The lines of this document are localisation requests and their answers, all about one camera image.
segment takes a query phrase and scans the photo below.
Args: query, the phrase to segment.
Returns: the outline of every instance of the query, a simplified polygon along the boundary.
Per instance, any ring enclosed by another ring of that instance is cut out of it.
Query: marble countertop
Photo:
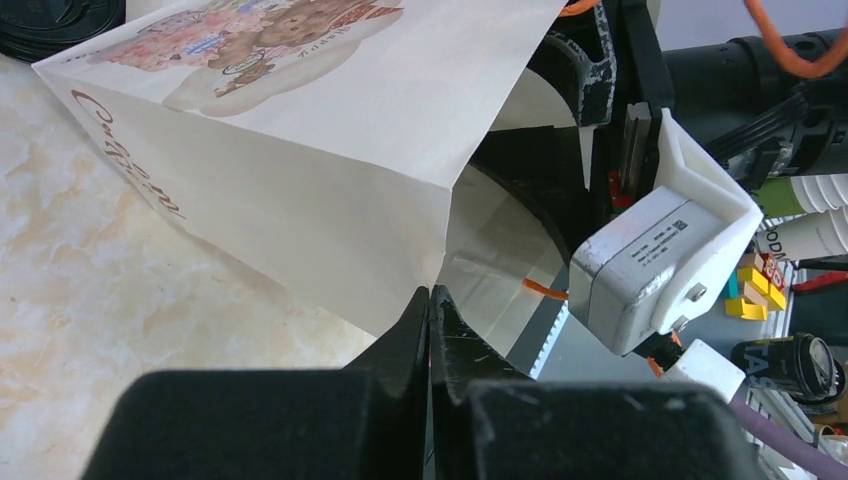
[[[160,218],[0,57],[0,478],[73,478],[163,368],[333,367],[373,337]]]

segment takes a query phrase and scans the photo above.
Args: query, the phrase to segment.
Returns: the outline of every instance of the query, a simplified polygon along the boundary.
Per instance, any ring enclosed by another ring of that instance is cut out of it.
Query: white connector
[[[745,373],[706,343],[695,340],[660,380],[699,383],[728,403],[745,380]]]

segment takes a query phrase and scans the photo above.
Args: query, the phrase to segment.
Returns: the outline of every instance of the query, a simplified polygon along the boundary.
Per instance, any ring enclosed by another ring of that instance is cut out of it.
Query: orange wire
[[[848,58],[848,28],[843,30],[833,46],[815,62],[808,62],[799,57],[786,46],[780,33],[769,20],[768,13],[760,0],[744,0],[748,12],[760,29],[763,42],[771,52],[774,59],[784,70],[796,77],[813,79],[827,75],[834,71],[846,58]]]
[[[562,10],[559,11],[559,16],[573,17],[574,15],[580,15],[581,13],[591,10],[592,7],[599,3],[601,3],[601,0],[577,0],[571,5],[562,7]]]
[[[551,290],[550,288],[544,287],[541,284],[534,282],[533,280],[530,280],[529,278],[525,278],[524,281],[521,282],[521,283],[522,283],[522,285],[529,288],[530,290],[533,290],[534,292],[541,293],[542,295],[544,295],[546,297],[551,297],[554,300],[562,300],[562,301],[568,300],[568,294],[567,293],[558,292],[556,290]]]

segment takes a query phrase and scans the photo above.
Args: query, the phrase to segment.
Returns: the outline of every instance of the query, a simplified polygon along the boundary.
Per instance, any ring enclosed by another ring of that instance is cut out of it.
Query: black cap
[[[125,0],[4,1],[0,53],[35,62],[124,22]]]

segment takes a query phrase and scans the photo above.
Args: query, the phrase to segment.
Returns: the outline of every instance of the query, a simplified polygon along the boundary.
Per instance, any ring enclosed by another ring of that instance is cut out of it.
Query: yellow toy block
[[[763,276],[762,273],[751,267],[736,270],[736,281],[739,283],[750,283],[760,295],[768,296],[768,290],[771,283]]]
[[[763,305],[752,305],[744,298],[731,298],[724,301],[724,312],[732,317],[743,320],[755,320],[762,322],[768,317],[766,307]]]
[[[769,285],[769,293],[766,295],[769,302],[769,310],[786,310],[786,296],[774,285]]]

